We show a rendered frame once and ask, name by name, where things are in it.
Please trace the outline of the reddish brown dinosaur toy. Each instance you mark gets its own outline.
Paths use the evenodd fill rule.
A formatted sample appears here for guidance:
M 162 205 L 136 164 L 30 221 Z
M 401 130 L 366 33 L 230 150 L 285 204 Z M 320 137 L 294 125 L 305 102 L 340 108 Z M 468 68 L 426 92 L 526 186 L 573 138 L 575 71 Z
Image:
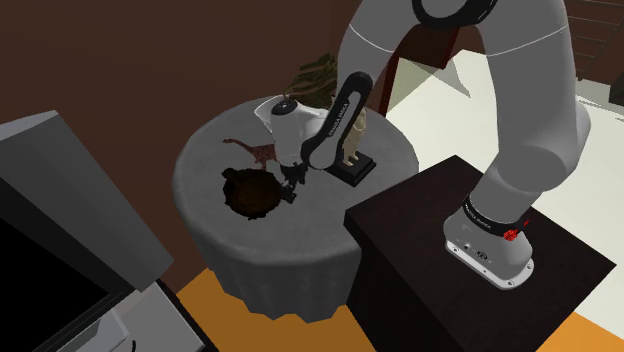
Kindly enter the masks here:
M 265 144 L 258 146 L 250 146 L 238 139 L 226 138 L 223 140 L 224 144 L 236 144 L 242 147 L 245 151 L 250 153 L 256 163 L 261 165 L 261 168 L 265 170 L 267 168 L 268 161 L 277 161 L 275 148 L 273 144 Z

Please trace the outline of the dark brown round bowl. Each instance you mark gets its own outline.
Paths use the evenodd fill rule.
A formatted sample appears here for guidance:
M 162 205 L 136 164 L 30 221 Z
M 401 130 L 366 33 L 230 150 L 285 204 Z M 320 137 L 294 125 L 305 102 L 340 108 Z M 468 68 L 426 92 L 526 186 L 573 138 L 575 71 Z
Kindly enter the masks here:
M 264 218 L 281 202 L 281 185 L 266 170 L 226 168 L 222 176 L 225 204 L 248 220 Z

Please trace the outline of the round grey draped table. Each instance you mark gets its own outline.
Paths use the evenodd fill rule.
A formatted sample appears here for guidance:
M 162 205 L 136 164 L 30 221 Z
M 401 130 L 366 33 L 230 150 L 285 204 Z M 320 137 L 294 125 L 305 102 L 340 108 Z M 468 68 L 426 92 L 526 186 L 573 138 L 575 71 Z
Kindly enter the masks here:
M 310 170 L 293 203 L 249 220 L 226 205 L 222 173 L 256 167 L 244 147 L 272 143 L 254 113 L 261 103 L 233 107 L 188 139 L 174 168 L 174 202 L 223 291 L 250 312 L 328 319 L 346 303 L 361 258 L 343 225 L 346 210 L 415 175 L 418 159 L 405 135 L 370 110 L 359 149 L 377 165 L 357 186 Z

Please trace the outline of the beige figure on black base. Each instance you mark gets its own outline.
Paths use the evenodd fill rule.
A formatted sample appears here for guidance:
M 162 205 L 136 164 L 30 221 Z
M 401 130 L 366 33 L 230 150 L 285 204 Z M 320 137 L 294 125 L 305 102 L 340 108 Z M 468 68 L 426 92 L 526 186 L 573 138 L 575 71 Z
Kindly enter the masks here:
M 367 128 L 367 109 L 363 108 L 343 141 L 334 164 L 326 172 L 356 187 L 375 167 L 373 159 L 359 151 Z

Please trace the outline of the green potted plant white pot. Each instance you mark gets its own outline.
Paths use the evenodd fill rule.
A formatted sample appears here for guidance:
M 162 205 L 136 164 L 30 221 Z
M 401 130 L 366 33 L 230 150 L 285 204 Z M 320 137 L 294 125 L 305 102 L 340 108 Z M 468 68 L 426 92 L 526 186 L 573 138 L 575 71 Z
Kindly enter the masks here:
M 285 98 L 292 98 L 321 118 L 331 108 L 336 87 L 337 60 L 331 52 L 327 52 L 315 61 L 300 66 L 291 83 L 280 94 L 261 103 L 254 113 L 271 131 L 272 107 Z

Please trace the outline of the dark red chair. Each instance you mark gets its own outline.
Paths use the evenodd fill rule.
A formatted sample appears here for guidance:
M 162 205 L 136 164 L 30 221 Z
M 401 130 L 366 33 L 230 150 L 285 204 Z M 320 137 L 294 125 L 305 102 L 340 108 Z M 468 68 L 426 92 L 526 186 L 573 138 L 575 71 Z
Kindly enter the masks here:
M 459 28 L 436 30 L 419 24 L 413 27 L 401 41 L 385 69 L 383 89 L 378 112 L 385 116 L 389 110 L 391 91 L 399 59 L 407 59 L 436 69 L 444 69 L 451 58 Z

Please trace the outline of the dark robot stand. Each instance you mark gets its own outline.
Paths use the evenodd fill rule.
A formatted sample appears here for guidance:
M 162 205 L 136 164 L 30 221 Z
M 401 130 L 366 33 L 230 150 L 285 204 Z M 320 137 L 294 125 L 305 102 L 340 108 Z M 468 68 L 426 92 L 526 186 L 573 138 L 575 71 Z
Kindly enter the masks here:
M 363 201 L 344 225 L 362 250 L 347 305 L 376 352 L 537 352 L 614 263 L 535 209 L 536 269 L 501 290 L 442 231 L 482 174 L 458 156 Z

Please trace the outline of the grey cabinet with black screen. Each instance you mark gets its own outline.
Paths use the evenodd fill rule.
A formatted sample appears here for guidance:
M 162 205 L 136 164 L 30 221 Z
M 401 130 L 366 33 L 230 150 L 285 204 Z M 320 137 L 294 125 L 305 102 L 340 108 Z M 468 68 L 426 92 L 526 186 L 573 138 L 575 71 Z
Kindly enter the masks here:
M 0 124 L 0 352 L 218 352 L 172 261 L 57 112 Z

